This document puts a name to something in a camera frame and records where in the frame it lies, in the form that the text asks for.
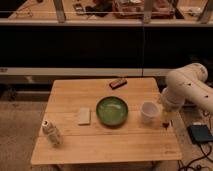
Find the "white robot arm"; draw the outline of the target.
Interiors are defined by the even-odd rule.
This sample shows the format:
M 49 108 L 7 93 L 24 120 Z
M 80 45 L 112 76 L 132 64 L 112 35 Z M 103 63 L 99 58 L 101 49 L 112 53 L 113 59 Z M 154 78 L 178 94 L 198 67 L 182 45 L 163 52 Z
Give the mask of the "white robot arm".
M 160 95 L 164 127 L 169 126 L 186 100 L 213 115 L 213 88 L 205 84 L 207 78 L 208 71 L 200 63 L 171 70 L 166 75 L 166 87 Z

